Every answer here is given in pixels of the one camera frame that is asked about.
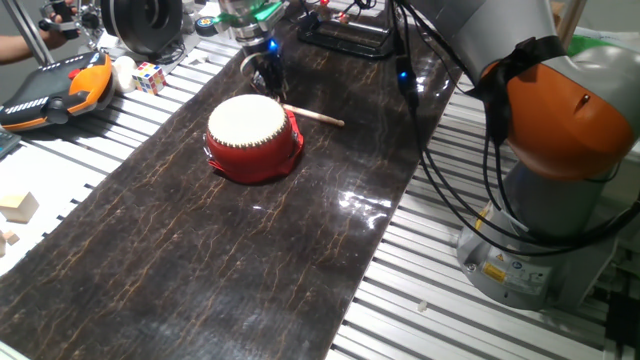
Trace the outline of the person's hand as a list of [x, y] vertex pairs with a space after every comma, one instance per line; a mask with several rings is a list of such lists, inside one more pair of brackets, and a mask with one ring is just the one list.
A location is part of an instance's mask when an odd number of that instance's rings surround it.
[[46, 44], [47, 48], [50, 50], [55, 50], [63, 45], [65, 45], [68, 41], [66, 36], [60, 32], [55, 30], [44, 31], [42, 29], [39, 30], [40, 36]]

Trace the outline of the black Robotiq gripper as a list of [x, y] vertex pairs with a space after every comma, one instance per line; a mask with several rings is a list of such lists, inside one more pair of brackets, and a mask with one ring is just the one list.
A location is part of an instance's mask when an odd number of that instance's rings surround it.
[[[242, 74], [251, 76], [251, 86], [259, 94], [271, 97], [272, 93], [278, 101], [287, 99], [288, 84], [284, 75], [280, 45], [273, 38], [264, 39], [261, 43], [244, 47], [245, 58], [242, 61]], [[272, 92], [265, 81], [272, 81]]]

